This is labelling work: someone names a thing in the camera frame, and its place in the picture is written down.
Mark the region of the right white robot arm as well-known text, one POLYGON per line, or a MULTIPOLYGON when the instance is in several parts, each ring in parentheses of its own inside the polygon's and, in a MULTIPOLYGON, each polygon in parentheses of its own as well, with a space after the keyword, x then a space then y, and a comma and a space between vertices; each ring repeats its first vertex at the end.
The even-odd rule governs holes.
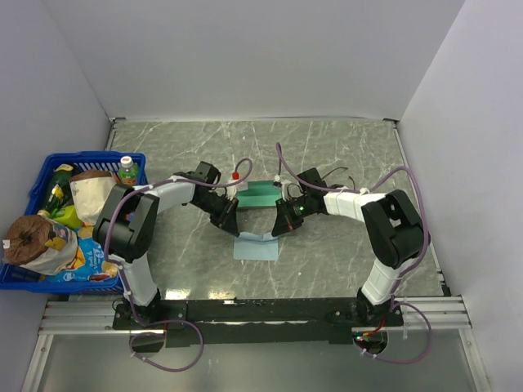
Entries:
POLYGON ((271 235, 279 237, 290 233, 314 214, 363 222, 375 260, 356 294, 355 311, 362 323, 378 323, 390 312, 390 301, 403 273, 425 252, 425 246, 430 242, 422 217, 401 189, 387 194, 335 190, 327 186, 314 167, 299 173, 297 182, 301 195, 293 197, 285 189, 287 182, 275 181, 281 188, 281 198, 275 202, 276 219, 271 235))

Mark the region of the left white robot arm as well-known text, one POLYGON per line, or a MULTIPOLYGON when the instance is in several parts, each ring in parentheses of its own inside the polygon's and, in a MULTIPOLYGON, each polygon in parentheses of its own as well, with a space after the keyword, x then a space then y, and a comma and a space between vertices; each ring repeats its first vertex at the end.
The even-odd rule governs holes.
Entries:
POLYGON ((154 327, 162 316, 157 304, 159 288, 147 259, 158 214, 190 204, 208 214, 218 229, 235 237, 239 235, 236 220, 239 174, 234 172, 225 184, 220 179, 216 167, 201 162, 193 171, 177 172, 154 184, 117 184, 110 191, 97 218, 93 238, 102 246, 105 260, 116 265, 124 298, 134 306, 132 318, 141 327, 154 327))

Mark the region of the brown sunglasses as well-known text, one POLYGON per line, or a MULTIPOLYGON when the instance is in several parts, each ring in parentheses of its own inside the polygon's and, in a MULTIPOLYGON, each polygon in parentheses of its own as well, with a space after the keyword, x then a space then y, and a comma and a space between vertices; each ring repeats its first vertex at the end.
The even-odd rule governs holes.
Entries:
POLYGON ((356 189, 355 179, 349 173, 349 168, 344 166, 335 167, 334 169, 326 172, 321 176, 321 181, 325 187, 331 189, 356 189))

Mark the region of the grey felt glasses case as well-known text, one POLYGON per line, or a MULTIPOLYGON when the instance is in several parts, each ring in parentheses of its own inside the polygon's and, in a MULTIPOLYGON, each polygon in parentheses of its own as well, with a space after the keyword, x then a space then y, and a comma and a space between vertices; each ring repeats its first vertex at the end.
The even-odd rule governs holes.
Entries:
POLYGON ((281 190, 272 180, 248 181, 245 186, 238 186, 236 198, 238 209, 270 208, 281 198, 281 190))

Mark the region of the light blue cleaning cloth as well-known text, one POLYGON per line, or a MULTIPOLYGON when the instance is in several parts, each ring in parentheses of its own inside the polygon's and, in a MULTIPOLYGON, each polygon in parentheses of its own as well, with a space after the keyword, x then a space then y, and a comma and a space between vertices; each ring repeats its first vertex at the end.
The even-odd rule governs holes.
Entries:
POLYGON ((277 261, 279 240, 270 233, 241 232, 234 240, 233 257, 237 261, 277 261))

